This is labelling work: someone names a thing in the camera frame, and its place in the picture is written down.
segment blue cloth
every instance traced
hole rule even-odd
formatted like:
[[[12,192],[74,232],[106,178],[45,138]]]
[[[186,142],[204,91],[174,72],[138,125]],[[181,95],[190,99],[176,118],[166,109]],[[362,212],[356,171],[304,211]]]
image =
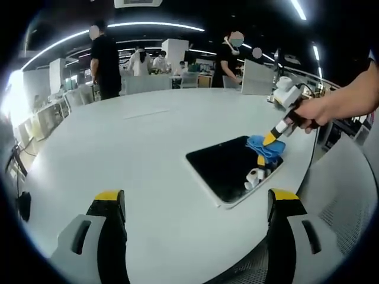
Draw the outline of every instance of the blue cloth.
[[[258,155],[264,156],[266,164],[276,162],[285,149],[285,143],[282,141],[274,141],[270,145],[263,146],[265,137],[253,135],[248,138],[246,146],[256,151]]]

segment white pillar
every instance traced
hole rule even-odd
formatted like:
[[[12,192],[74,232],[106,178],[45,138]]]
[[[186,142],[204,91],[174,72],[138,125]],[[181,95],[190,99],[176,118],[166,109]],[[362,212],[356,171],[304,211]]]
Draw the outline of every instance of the white pillar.
[[[58,58],[50,62],[50,93],[58,93],[63,82],[63,69],[65,68],[66,60]]]
[[[169,38],[162,43],[162,50],[167,52],[167,62],[171,64],[174,72],[179,68],[179,62],[184,60],[184,54],[188,50],[188,40],[175,40]]]

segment face mask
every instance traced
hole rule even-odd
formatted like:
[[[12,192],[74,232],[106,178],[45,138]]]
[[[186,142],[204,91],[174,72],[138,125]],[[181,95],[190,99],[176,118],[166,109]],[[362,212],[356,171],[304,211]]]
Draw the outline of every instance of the face mask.
[[[99,28],[97,27],[97,25],[93,25],[89,28],[89,37],[91,38],[91,40],[95,40],[96,38],[98,38],[100,36],[100,30]]]
[[[230,43],[234,47],[240,47],[243,44],[243,39],[231,39]]]

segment ceiling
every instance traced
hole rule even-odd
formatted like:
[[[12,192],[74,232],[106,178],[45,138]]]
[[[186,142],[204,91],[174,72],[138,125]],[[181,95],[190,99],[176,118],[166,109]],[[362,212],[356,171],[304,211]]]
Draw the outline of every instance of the ceiling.
[[[51,0],[31,23],[27,37],[27,50],[39,51],[58,40],[86,30],[97,19],[111,23],[134,21],[159,21],[185,24],[205,29],[205,32],[183,28],[137,25],[115,27],[108,33],[116,41],[136,39],[182,38],[189,40],[194,49],[215,51],[224,32],[236,30],[244,33],[245,43],[260,47],[265,54],[272,54],[278,47],[285,54],[295,55],[301,62],[298,69],[317,74],[323,69],[323,77],[339,85],[346,85],[361,70],[368,54],[369,44],[365,22],[370,10],[350,4],[348,0],[298,0],[307,21],[302,21],[291,0],[235,0],[232,2],[206,0],[163,0],[160,7],[135,7],[115,9],[113,0]],[[320,62],[314,58],[313,45],[320,53]],[[159,46],[152,41],[145,46]],[[88,49],[88,35],[81,35],[46,52],[28,68],[49,64],[58,57],[66,57]],[[132,48],[135,43],[119,45]],[[242,59],[251,58],[251,49],[241,48]],[[34,55],[23,53],[14,61],[20,68]],[[89,57],[80,59],[88,66]]]

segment person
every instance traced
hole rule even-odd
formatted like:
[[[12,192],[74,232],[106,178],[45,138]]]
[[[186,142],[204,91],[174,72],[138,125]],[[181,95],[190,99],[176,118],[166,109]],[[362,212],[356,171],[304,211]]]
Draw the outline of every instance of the person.
[[[151,69],[151,58],[141,45],[136,47],[136,52],[129,60],[128,71],[134,70],[135,76],[144,76],[149,74]]]
[[[166,51],[161,50],[158,57],[153,61],[153,67],[160,70],[162,73],[166,73],[169,70],[167,60],[165,59],[166,55]]]
[[[97,21],[89,29],[89,36],[93,41],[91,48],[92,82],[99,85],[102,101],[119,96],[121,91],[117,46],[110,37],[105,35],[105,28],[104,21]]]
[[[223,76],[228,76],[236,82],[241,84],[242,80],[236,76],[237,67],[237,55],[239,55],[239,50],[237,47],[233,47],[230,43],[229,33],[225,38],[224,42],[220,45],[219,50],[216,55],[216,67],[213,75],[212,88],[223,88]]]
[[[181,76],[184,72],[188,72],[188,68],[185,67],[185,62],[179,62],[180,67],[175,71],[175,75]]]
[[[296,113],[306,118],[301,126],[306,133],[312,120],[323,126],[332,119],[358,117],[372,113],[379,106],[378,59],[371,53],[368,69],[344,88],[340,88],[321,98],[303,101]]]

